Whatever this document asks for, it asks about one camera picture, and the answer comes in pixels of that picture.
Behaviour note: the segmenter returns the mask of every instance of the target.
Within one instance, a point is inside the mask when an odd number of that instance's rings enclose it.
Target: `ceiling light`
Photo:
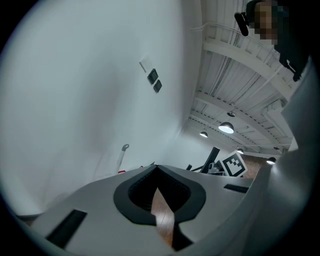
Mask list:
[[[206,133],[205,131],[200,132],[200,135],[202,137],[208,138],[208,133]]]
[[[276,159],[274,157],[270,157],[266,162],[269,165],[274,165],[276,163]]]
[[[240,154],[244,154],[244,150],[242,148],[238,148],[236,151],[238,151]]]
[[[219,129],[227,134],[233,134],[234,133],[234,126],[229,122],[223,122],[220,124]]]
[[[226,113],[229,117],[234,118],[236,116],[235,113],[233,113],[232,111],[229,111]]]

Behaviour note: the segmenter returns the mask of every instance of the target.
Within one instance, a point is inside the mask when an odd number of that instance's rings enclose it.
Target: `pipe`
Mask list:
[[[116,162],[116,167],[114,169],[113,175],[117,175],[118,174],[118,172],[120,170],[120,166],[121,166],[122,160],[124,159],[124,155],[125,155],[125,152],[126,152],[127,148],[129,148],[129,144],[123,145],[123,147],[121,149],[121,152],[120,152],[120,155],[119,155],[119,158],[118,158],[118,161]]]
[[[260,86],[260,88],[258,88],[257,90],[255,90],[250,96],[249,96],[249,99],[252,98],[254,95],[256,95],[263,87],[265,87],[267,85],[267,83],[269,83],[271,81],[272,78],[274,78],[280,70],[282,70],[284,66],[283,65],[280,65],[280,67],[277,68],[277,70],[273,73],[272,76],[270,76],[265,82],[263,85]]]
[[[244,147],[267,147],[267,146],[271,146],[271,147],[275,147],[275,146],[290,146],[291,144],[264,144],[264,145],[248,145],[248,144],[242,144],[241,146]]]
[[[203,24],[202,26],[198,26],[198,27],[191,28],[190,31],[191,31],[191,32],[201,32],[201,31],[203,31],[207,26],[215,26],[215,27],[222,28],[222,29],[229,30],[229,31],[233,31],[233,32],[236,32],[236,33],[242,35],[242,33],[241,33],[240,30],[235,29],[235,28],[233,28],[233,27],[229,27],[229,26],[227,26],[227,25],[225,25],[225,24],[220,24],[220,23],[216,23],[216,22],[206,22],[206,23]],[[260,41],[258,41],[256,38],[254,38],[254,37],[251,36],[251,35],[248,35],[247,38],[255,41],[258,45],[260,45],[262,48],[264,48],[264,49],[267,50],[269,53],[271,53],[277,60],[279,60],[278,53],[277,53],[275,50],[268,48],[265,44],[261,43]]]

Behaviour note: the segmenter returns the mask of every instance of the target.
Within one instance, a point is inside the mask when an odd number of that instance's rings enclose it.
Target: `gray panel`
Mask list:
[[[243,255],[260,255],[279,241],[308,203],[318,173],[317,145],[288,152],[272,167],[265,199]]]
[[[206,201],[195,219],[180,223],[182,233],[191,241],[197,242],[204,238],[215,228],[221,225],[238,207],[245,194],[225,189],[226,184],[249,187],[251,179],[217,176],[200,172],[192,172],[172,166],[166,166],[169,170],[198,182],[206,192]]]
[[[73,209],[87,212],[66,251],[77,255],[166,255],[172,253],[155,226],[134,224],[116,208],[113,196],[123,181],[148,169],[139,168],[90,183],[35,220],[32,227],[47,236]]]
[[[270,176],[270,169],[270,165],[264,165],[259,170],[255,180],[251,184],[248,192],[245,194],[238,207],[223,223],[210,232],[206,237],[176,252],[175,255],[241,255],[248,230],[257,216],[262,198],[265,195]]]
[[[320,86],[312,62],[282,115],[298,150],[286,153],[272,168],[265,201],[243,255],[261,254],[278,242],[303,212],[312,193],[320,167]]]

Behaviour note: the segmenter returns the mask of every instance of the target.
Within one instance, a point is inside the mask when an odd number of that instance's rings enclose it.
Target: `black slot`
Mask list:
[[[72,210],[69,215],[47,236],[47,240],[60,248],[64,248],[79,228],[87,213]]]
[[[237,185],[232,185],[232,184],[227,184],[224,186],[225,189],[227,190],[232,190],[232,191],[236,191],[236,192],[239,192],[239,193],[247,193],[248,191],[248,187],[246,186],[237,186]]]
[[[157,168],[129,188],[129,197],[136,206],[151,212],[157,188],[173,212],[180,209],[191,195],[188,186]]]

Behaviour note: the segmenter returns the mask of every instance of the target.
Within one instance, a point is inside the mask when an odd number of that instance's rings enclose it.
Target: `white curved surface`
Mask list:
[[[194,12],[192,1],[40,1],[24,17],[0,67],[0,177],[17,215],[109,177],[124,144],[122,170],[164,154],[196,86]]]

